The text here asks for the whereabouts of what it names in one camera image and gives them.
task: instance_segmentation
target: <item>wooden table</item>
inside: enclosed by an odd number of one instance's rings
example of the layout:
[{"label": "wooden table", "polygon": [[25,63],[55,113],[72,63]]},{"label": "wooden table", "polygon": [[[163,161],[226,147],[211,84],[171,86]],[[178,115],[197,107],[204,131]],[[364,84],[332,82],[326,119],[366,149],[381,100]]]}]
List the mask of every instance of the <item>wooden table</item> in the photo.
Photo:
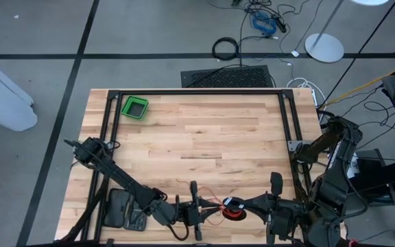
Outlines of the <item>wooden table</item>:
[{"label": "wooden table", "polygon": [[[106,89],[91,91],[79,140],[99,136],[107,94]],[[294,96],[303,138],[314,140],[321,131],[310,90],[294,89]],[[270,191],[270,174],[279,172],[284,180],[282,198],[295,198],[277,96],[141,97],[149,100],[145,119],[137,121],[120,116],[117,141],[121,147],[114,154],[117,165],[141,184],[164,191],[170,202],[174,202],[176,194],[181,201],[191,199],[187,184],[191,180],[196,180],[202,188],[199,193],[203,198],[213,197],[211,189],[221,200],[228,196],[247,199]],[[294,133],[288,103],[286,107]],[[112,106],[110,123],[114,109]],[[323,171],[323,167],[314,165],[312,179]],[[81,165],[71,170],[56,239],[66,235],[83,213],[91,176],[92,171]],[[110,181],[109,187],[118,185]],[[96,216],[95,211],[89,239],[93,238]],[[212,215],[202,225],[204,243],[265,243],[265,226],[252,213],[241,222],[224,220],[219,226],[211,225],[221,220],[222,216]],[[173,227],[179,236],[184,235],[183,224]],[[296,231],[296,237],[302,238],[300,231]],[[169,229],[152,217],[148,218],[144,232],[103,227],[101,242],[108,238],[115,239],[115,243],[183,243],[176,241]],[[187,242],[195,242],[193,229]]]}]

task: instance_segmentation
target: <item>white lamp base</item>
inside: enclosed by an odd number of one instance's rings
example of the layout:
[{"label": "white lamp base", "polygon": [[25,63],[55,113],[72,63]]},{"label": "white lamp base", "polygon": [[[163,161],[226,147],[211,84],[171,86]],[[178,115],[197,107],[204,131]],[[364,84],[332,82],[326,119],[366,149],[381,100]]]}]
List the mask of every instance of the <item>white lamp base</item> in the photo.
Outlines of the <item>white lamp base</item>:
[{"label": "white lamp base", "polygon": [[313,44],[320,34],[312,34],[306,39],[304,47],[312,58],[321,62],[337,62],[344,57],[344,46],[337,38],[323,34],[315,47]]}]

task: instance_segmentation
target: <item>black floor mat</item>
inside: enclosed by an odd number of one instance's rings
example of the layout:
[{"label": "black floor mat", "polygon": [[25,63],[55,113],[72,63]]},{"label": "black floor mat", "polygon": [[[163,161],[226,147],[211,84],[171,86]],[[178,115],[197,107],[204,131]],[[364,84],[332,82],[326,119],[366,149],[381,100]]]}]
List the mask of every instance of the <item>black floor mat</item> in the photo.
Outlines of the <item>black floor mat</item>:
[{"label": "black floor mat", "polygon": [[272,88],[275,81],[267,66],[182,71],[183,88]]}]

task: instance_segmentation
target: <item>blue cable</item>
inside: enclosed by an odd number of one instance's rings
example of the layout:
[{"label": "blue cable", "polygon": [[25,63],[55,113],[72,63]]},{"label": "blue cable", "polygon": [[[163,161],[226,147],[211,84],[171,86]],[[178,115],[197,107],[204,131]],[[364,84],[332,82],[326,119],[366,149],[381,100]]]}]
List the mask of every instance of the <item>blue cable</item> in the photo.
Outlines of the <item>blue cable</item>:
[{"label": "blue cable", "polygon": [[260,30],[264,36],[271,36],[277,31],[275,19],[268,17],[264,12],[257,11],[251,14],[250,20],[251,27]]}]

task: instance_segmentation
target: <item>metal stand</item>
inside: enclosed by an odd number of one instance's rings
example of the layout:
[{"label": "metal stand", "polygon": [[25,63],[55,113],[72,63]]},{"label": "metal stand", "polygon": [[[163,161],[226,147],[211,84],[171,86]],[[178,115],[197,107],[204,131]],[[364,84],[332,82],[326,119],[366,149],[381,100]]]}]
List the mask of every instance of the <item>metal stand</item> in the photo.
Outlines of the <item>metal stand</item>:
[{"label": "metal stand", "polygon": [[350,181],[368,202],[376,205],[395,205],[395,163],[386,165],[378,149],[358,152],[360,173]]},{"label": "metal stand", "polygon": [[336,5],[321,32],[319,34],[312,34],[306,39],[304,47],[312,58],[321,62],[337,62],[344,57],[344,46],[341,41],[324,33],[343,1],[339,0],[339,3]]}]

